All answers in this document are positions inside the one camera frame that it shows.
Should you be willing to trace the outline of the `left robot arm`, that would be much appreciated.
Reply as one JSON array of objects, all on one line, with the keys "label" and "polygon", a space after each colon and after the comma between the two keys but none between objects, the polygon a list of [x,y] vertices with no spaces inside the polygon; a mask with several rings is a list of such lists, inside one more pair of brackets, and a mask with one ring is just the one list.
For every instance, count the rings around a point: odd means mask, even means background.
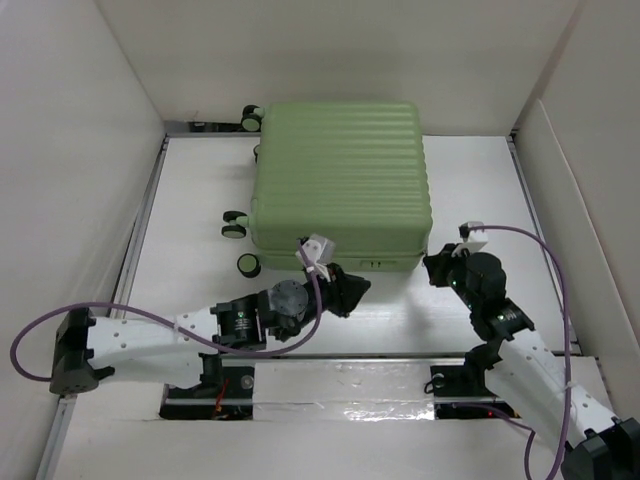
[{"label": "left robot arm", "polygon": [[291,340],[310,332],[324,313],[348,317],[370,287],[332,263],[326,275],[312,273],[305,283],[283,280],[170,319],[114,319],[76,307],[56,331],[49,390],[78,395],[102,383],[146,382],[212,396],[224,382],[223,355],[269,357],[270,340],[289,352]]}]

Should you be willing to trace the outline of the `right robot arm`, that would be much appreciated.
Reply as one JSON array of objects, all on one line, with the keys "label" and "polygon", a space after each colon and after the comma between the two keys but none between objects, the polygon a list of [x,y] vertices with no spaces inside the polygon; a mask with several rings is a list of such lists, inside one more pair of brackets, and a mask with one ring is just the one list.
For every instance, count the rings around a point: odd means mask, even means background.
[{"label": "right robot arm", "polygon": [[574,382],[533,321],[506,294],[494,255],[447,244],[423,259],[429,282],[449,287],[469,310],[481,344],[457,366],[431,370],[433,393],[453,401],[494,396],[561,457],[566,479],[636,479],[639,422],[623,419]]}]

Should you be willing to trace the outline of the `green hard-shell suitcase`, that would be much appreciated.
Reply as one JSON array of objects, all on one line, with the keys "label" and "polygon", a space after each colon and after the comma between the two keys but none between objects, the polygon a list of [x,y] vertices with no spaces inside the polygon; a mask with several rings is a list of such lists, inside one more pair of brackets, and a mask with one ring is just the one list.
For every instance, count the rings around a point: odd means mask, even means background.
[{"label": "green hard-shell suitcase", "polygon": [[333,241],[350,271],[416,268],[433,228],[418,108],[404,101],[249,104],[257,133],[248,211],[227,210],[222,236],[250,237],[259,266],[291,270],[294,243]]}]

